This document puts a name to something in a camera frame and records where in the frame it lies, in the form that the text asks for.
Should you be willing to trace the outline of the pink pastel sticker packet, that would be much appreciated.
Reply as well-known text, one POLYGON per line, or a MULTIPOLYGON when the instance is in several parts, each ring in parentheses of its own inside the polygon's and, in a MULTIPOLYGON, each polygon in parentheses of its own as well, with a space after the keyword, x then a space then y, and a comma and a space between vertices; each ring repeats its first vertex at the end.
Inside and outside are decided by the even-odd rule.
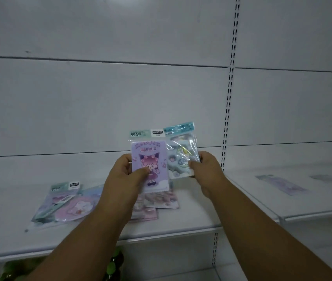
POLYGON ((147 208, 179 209, 178 198, 173 189, 157 193, 140 194, 139 197, 147 208))
POLYGON ((136 202, 129 222, 153 221, 158 219, 156 208, 146 207, 142 201, 136 202))

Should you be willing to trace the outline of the person's right forearm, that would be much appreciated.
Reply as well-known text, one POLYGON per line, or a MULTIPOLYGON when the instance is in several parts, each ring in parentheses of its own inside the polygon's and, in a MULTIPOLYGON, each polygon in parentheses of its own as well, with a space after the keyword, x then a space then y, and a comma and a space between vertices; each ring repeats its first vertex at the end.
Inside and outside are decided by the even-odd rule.
POLYGON ((332 268, 237 188, 209 197, 248 281, 332 281, 332 268))

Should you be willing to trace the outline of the light blue sticker packet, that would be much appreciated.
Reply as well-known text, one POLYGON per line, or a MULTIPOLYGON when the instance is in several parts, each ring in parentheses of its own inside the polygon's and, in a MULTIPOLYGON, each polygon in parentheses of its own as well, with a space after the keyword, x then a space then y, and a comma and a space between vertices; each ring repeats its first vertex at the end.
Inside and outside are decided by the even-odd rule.
POLYGON ((80 189, 79 194, 84 198, 89 198, 95 205, 97 205, 100 200, 102 191, 103 184, 95 187, 80 189))

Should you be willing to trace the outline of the white slotted shelf upright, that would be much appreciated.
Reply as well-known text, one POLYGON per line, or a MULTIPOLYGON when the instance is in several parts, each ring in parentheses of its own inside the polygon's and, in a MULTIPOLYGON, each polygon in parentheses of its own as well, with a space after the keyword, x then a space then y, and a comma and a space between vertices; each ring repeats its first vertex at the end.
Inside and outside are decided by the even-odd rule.
MULTIPOLYGON (((235 53, 236 53, 236 43, 237 43, 237 34, 238 34, 238 19, 239 19, 239 12, 240 12, 240 4, 241 0, 234 0, 233 5, 233 24, 229 26, 229 81, 228 81, 228 89, 226 94, 226 106, 225 106, 225 121, 224 121, 224 132, 223 132, 223 144, 222 144, 222 155, 221 155, 221 169, 224 172, 226 166, 228 166, 228 159, 226 158, 228 154, 228 135, 229 135, 229 118, 230 118, 230 104, 231 104, 231 94, 232 94, 232 85, 233 85, 233 76, 234 76, 234 69, 235 69, 235 53)), ((219 278, 219 281, 223 281, 223 278, 220 277, 218 272, 218 261, 217 261, 217 251, 218 247, 221 245, 220 241, 223 241, 223 233, 220 234, 215 232, 214 234, 214 253, 212 257, 212 265, 215 269, 215 272, 219 278)))

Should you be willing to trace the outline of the white metal shelf board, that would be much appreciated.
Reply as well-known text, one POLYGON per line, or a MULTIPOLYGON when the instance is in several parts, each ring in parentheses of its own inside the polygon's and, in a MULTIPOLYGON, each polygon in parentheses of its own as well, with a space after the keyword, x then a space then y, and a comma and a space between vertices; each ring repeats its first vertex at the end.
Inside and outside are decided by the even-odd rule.
POLYGON ((310 178, 314 174, 332 175, 332 163, 226 170, 238 187, 285 222, 332 217, 332 184, 310 178), (309 190, 289 196, 255 176, 272 174, 309 190))
MULTIPOLYGON (((68 179, 79 180, 86 186, 99 185, 112 165, 0 162, 0 260, 42 255, 55 249, 76 223, 26 231, 49 187, 68 179)), ((220 227, 211 202, 202 195, 194 179, 183 180, 175 190, 179 209, 159 210, 157 220, 128 223, 117 245, 196 235, 220 227)))

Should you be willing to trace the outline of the pink round sticker packet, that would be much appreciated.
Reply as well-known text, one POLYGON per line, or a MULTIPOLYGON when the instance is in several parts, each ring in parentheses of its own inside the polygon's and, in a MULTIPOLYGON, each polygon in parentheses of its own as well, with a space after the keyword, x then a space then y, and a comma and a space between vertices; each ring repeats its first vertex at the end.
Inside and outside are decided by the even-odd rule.
POLYGON ((70 222, 81 219, 91 213, 96 205, 95 197, 77 195, 54 213, 55 221, 70 222))

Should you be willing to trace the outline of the teal pen packet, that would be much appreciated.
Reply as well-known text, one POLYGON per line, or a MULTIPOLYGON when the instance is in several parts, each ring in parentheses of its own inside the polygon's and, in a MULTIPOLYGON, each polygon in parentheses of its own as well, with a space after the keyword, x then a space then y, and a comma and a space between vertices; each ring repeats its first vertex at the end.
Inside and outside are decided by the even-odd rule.
POLYGON ((55 218, 56 211, 65 206, 75 196, 76 194, 47 196, 32 217, 27 230, 54 226, 57 223, 55 218))

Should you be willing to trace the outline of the teal header clear sticker packet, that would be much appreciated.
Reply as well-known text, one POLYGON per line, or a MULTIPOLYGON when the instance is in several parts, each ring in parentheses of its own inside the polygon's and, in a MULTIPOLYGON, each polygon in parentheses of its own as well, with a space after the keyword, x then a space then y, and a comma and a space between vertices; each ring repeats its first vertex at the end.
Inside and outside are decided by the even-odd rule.
POLYGON ((189 162, 200 162, 194 131, 194 122, 164 128, 169 179, 194 176, 194 170, 190 168, 189 162))

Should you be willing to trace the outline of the person's right hand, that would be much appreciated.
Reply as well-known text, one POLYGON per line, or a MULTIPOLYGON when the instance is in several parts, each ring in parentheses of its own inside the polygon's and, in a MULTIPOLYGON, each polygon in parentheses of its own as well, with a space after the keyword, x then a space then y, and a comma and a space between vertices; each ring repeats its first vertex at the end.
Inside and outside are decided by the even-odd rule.
POLYGON ((229 197, 235 186, 223 173, 220 163, 211 153, 200 151, 200 162, 206 164, 205 171, 200 176, 195 176, 201 186, 203 194, 215 205, 223 203, 223 199, 229 197))

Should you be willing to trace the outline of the purple cartoon girl sticker packet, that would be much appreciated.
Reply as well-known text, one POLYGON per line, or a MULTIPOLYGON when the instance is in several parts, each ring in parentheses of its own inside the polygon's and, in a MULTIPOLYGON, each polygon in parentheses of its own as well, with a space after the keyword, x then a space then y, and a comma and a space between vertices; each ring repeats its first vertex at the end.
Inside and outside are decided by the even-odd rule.
POLYGON ((163 129, 130 131, 132 170, 148 169, 141 194, 169 191, 168 149, 163 129))

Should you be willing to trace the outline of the person's left forearm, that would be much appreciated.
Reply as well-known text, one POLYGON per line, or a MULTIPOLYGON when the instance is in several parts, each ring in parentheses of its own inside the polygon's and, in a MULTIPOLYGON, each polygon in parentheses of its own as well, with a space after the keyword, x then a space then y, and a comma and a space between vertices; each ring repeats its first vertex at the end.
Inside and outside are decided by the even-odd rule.
POLYGON ((24 281, 102 281, 133 206, 97 206, 24 281))

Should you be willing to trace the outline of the person's left hand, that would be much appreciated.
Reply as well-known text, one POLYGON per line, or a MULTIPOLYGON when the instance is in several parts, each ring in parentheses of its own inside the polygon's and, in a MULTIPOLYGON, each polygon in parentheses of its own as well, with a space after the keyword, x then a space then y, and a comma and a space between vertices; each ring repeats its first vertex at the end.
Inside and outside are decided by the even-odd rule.
POLYGON ((97 206, 112 218, 129 220, 142 185, 132 183, 131 154, 122 155, 113 165, 97 206))

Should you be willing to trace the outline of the mint header purple packet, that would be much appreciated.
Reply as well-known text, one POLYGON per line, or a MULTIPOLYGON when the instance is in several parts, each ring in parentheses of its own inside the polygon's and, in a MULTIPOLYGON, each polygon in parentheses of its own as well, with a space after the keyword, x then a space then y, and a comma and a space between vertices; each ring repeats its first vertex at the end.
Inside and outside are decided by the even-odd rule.
POLYGON ((80 188, 79 181, 67 181, 52 185, 44 201, 44 210, 58 210, 74 198, 79 193, 80 188))

